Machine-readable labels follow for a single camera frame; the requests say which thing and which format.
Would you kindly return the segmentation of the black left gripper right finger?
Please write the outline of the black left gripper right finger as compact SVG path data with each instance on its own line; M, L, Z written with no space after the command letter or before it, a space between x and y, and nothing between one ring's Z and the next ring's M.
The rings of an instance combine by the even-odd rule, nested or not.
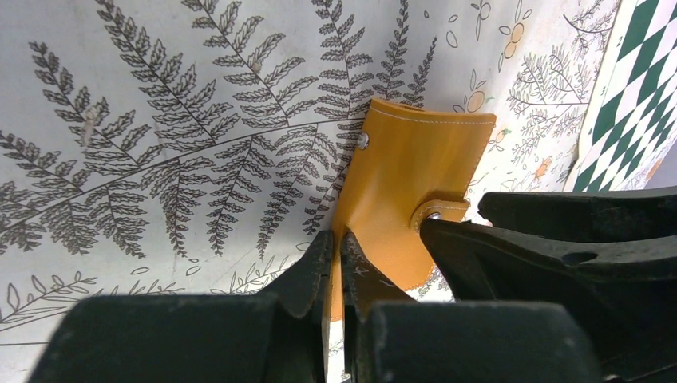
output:
M561 305L418 302L340 245L346 371L355 382L599 382L592 343Z

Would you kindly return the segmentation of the orange leather card holder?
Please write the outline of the orange leather card holder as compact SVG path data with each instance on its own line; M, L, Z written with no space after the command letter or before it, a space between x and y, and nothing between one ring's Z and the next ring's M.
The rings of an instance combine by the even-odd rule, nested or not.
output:
M420 224L435 213L453 222L465 216L469 183L496 121L491 113L437 112L374 98L335 207L335 243L352 232L395 286L422 286L434 261Z

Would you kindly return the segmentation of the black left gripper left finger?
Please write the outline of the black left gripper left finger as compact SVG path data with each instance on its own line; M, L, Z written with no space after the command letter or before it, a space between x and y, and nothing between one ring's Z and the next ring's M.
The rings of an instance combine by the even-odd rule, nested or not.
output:
M334 238L249 295L97 296L62 320L32 382L324 382Z

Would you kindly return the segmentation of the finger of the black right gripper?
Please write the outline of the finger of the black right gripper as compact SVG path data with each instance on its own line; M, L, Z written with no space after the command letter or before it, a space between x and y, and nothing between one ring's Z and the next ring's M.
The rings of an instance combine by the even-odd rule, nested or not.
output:
M420 237L458 301L559 304L603 375L676 378L675 236L579 243L427 219Z
M478 204L494 227L578 243L676 234L676 187L594 192L491 191Z

